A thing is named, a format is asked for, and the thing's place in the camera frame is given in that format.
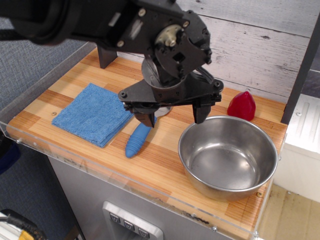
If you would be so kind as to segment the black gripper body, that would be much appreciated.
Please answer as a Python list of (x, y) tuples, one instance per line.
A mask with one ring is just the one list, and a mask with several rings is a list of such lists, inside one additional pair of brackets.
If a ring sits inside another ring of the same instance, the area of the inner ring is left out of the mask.
[(220, 102), (224, 84), (213, 78), (208, 82), (198, 73), (190, 73), (180, 83), (169, 88), (156, 88), (141, 80), (123, 90), (118, 98), (124, 108), (132, 111), (133, 108), (154, 109), (161, 107), (175, 107), (193, 105), (193, 101), (200, 98), (210, 98), (210, 107)]

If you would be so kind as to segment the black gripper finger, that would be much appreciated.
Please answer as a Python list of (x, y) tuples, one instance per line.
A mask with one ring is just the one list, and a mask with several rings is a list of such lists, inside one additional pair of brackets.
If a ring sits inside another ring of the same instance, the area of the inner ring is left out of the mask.
[(193, 117), (196, 124), (203, 123), (211, 111), (211, 99), (198, 98), (192, 103)]
[(155, 110), (143, 107), (134, 107), (131, 111), (135, 118), (146, 127), (153, 128), (155, 126)]

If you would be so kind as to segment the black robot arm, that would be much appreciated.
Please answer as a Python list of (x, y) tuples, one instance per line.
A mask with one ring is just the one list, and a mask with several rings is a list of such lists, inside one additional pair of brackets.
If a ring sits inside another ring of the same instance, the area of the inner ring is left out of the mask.
[(2, 41), (73, 39), (144, 55), (143, 80), (118, 98), (148, 127), (159, 108), (182, 105), (192, 105), (195, 123), (203, 123), (222, 99), (223, 83), (203, 67), (212, 61), (210, 32), (174, 0), (3, 0), (0, 15), (12, 24), (1, 30)]

